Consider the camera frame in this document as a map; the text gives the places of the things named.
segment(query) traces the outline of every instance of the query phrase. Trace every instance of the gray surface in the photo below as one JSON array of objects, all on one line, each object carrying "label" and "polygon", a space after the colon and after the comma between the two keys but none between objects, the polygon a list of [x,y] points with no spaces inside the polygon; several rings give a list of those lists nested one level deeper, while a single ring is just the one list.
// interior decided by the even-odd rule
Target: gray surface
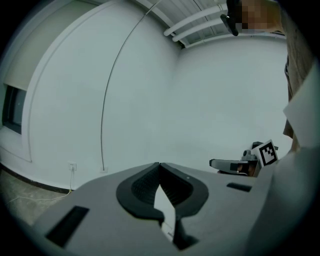
[{"label": "gray surface", "polygon": [[[199,242],[177,250],[156,221],[127,213],[116,198],[118,184],[144,168],[92,180],[36,222],[45,235],[74,205],[90,208],[66,251],[77,255],[261,255],[293,230],[312,202],[320,183],[320,148],[301,149],[261,169],[258,178],[215,174],[168,165],[191,175],[209,189],[200,211],[181,220],[185,233]],[[253,185],[250,192],[226,187],[229,182]]]},{"label": "gray surface", "polygon": [[159,223],[137,219],[119,205],[116,188],[126,178],[151,164],[131,168],[94,179],[54,205],[34,225],[46,235],[74,206],[89,208],[65,249],[80,256],[109,255],[175,255],[178,250],[169,243]]},{"label": "gray surface", "polygon": [[258,160],[255,154],[251,154],[251,150],[245,150],[245,155],[241,157],[242,161],[256,161]]},{"label": "gray surface", "polygon": [[42,215],[34,228],[46,235],[74,206],[89,208],[89,212],[66,245],[66,250],[77,255],[177,255],[189,254],[192,248],[202,247],[210,235],[218,235],[223,225],[241,211],[250,193],[226,187],[230,182],[253,185],[252,177],[209,173],[175,164],[170,166],[204,182],[209,198],[200,212],[182,219],[188,235],[200,242],[178,251],[162,233],[157,221],[137,219],[118,203],[116,189],[124,179],[146,167],[135,167],[116,174],[92,180],[78,188],[65,200]]},{"label": "gray surface", "polygon": [[60,200],[63,200],[65,197],[50,201],[36,199],[53,199],[66,195],[30,185],[13,177],[3,170],[0,174],[0,187],[1,195],[5,204],[17,197],[35,199],[18,198],[7,204],[7,208],[13,216],[25,221],[29,225],[33,225],[36,219],[49,207],[53,206]]}]

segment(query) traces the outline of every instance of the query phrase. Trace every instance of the white panel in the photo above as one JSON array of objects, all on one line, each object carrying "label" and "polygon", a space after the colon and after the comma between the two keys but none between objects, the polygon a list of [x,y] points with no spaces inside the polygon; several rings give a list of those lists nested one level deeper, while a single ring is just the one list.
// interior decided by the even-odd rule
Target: white panel
[{"label": "white panel", "polygon": [[319,63],[315,61],[301,88],[284,110],[302,148],[320,145],[319,80]]},{"label": "white panel", "polygon": [[4,83],[27,90],[31,77],[51,43],[74,20],[90,11],[94,4],[73,1],[46,18],[25,40],[15,55]]}]

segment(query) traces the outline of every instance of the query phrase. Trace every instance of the black slot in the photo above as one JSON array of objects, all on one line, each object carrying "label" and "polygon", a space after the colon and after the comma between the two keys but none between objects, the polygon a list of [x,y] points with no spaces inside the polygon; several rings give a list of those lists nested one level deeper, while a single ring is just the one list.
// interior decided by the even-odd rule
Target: black slot
[{"label": "black slot", "polygon": [[131,186],[131,192],[140,201],[154,207],[156,192],[159,187],[158,164],[141,178],[137,179]]},{"label": "black slot", "polygon": [[236,190],[241,190],[241,191],[245,191],[245,192],[250,192],[252,186],[249,185],[243,185],[243,184],[238,184],[238,183],[229,183],[228,185],[226,185],[228,188],[233,188]]},{"label": "black slot", "polygon": [[179,250],[186,249],[196,244],[198,241],[199,240],[195,237],[186,234],[181,220],[177,220],[175,222],[173,243],[176,245],[176,247],[178,247]]},{"label": "black slot", "polygon": [[169,171],[160,165],[159,171],[160,185],[173,207],[190,198],[194,187],[191,183],[177,175],[178,170],[174,170],[175,173],[173,173],[171,172],[173,170]]},{"label": "black slot", "polygon": [[57,246],[64,247],[75,232],[89,209],[75,206],[69,213],[46,235],[46,238]]},{"label": "black slot", "polygon": [[230,163],[230,171],[238,171],[238,164],[237,163]]}]

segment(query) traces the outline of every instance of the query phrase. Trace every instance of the cable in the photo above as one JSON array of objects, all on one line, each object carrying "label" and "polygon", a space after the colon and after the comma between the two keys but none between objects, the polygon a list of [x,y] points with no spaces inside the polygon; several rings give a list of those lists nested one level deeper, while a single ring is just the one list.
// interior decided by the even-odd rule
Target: cable
[{"label": "cable", "polygon": [[222,12],[224,9],[222,8],[221,4],[219,3],[219,0],[213,0],[215,4],[219,7],[220,12]]},{"label": "cable", "polygon": [[56,199],[59,199],[59,198],[64,198],[66,196],[68,196],[71,192],[72,192],[72,188],[71,188],[71,180],[72,180],[72,176],[73,176],[73,170],[71,171],[71,177],[70,177],[70,189],[69,189],[69,193],[66,194],[66,195],[63,195],[63,196],[59,196],[59,197],[55,197],[55,198],[51,198],[51,199],[47,199],[47,198],[44,198],[44,199],[34,199],[34,198],[31,198],[31,197],[23,197],[23,196],[18,196],[16,197],[15,199],[12,199],[10,200],[9,202],[7,202],[5,205],[7,206],[9,203],[17,200],[17,199],[28,199],[28,200],[33,200],[33,201],[52,201],[52,200],[56,200]]},{"label": "cable", "polygon": [[112,65],[112,68],[111,68],[111,72],[110,72],[110,75],[109,75],[109,78],[108,78],[108,82],[106,83],[106,87],[105,87],[105,92],[104,92],[104,98],[103,98],[103,105],[102,105],[102,115],[101,115],[101,125],[100,125],[100,147],[101,147],[101,160],[102,160],[102,169],[105,170],[105,162],[104,162],[104,154],[103,154],[103,145],[102,145],[102,125],[103,125],[103,122],[104,122],[104,112],[105,112],[105,102],[106,102],[106,95],[107,95],[107,90],[108,90],[108,86],[109,86],[109,83],[110,83],[110,79],[111,79],[111,76],[112,76],[112,73],[114,71],[114,68],[116,66],[116,63],[117,63],[117,60],[120,56],[120,53],[122,51],[122,49],[124,48],[126,42],[128,41],[129,37],[131,36],[132,32],[136,29],[136,27],[139,25],[139,23],[144,19],[144,17],[147,16],[148,13],[150,13],[153,8],[155,8],[160,2],[162,2],[162,0],[159,0],[158,2],[156,2],[154,5],[152,5],[150,7],[150,9],[145,13],[145,15],[143,15],[143,17],[138,21],[138,23],[134,26],[134,28],[131,30],[131,32],[129,33],[129,35],[126,37],[126,39],[124,40],[121,48],[120,48],[120,51],[118,52],[116,58],[115,58],[115,61]]}]

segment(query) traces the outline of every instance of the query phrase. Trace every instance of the white paper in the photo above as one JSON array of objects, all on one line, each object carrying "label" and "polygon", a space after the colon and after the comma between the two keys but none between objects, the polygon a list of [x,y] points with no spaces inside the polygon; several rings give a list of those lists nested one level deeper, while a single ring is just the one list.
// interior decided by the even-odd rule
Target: white paper
[{"label": "white paper", "polygon": [[314,62],[300,90],[283,110],[301,147],[320,145],[320,66]]},{"label": "white paper", "polygon": [[155,193],[154,208],[163,212],[164,222],[161,230],[168,240],[172,242],[175,234],[176,210],[160,185]]}]

